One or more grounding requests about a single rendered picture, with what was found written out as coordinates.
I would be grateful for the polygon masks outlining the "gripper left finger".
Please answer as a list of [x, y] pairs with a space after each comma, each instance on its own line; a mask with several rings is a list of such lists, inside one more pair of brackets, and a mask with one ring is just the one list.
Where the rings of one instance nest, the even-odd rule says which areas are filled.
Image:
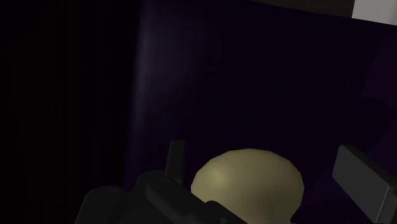
[[90, 190], [74, 224], [247, 224], [218, 202], [203, 202], [183, 188], [185, 143], [171, 141], [164, 171], [139, 176], [133, 190]]

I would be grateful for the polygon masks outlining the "dark purple sofa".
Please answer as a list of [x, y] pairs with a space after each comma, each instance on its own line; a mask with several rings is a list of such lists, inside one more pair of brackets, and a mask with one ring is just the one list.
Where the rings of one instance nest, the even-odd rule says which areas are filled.
[[397, 174], [397, 26], [250, 0], [142, 0], [125, 186], [186, 143], [185, 183], [257, 148], [305, 185], [298, 224], [369, 224], [331, 177], [352, 144]]

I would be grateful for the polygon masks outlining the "pale yellow round object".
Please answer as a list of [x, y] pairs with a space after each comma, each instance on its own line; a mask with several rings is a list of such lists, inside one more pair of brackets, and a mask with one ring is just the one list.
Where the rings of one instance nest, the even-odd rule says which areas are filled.
[[191, 192], [216, 201], [247, 224], [290, 224], [302, 203], [301, 173], [271, 151], [232, 150], [197, 171]]

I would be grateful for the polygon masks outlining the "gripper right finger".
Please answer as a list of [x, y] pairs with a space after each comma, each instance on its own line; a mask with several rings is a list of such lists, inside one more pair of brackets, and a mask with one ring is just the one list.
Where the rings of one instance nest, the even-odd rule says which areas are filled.
[[332, 176], [373, 224], [397, 224], [397, 177], [357, 147], [339, 146]]

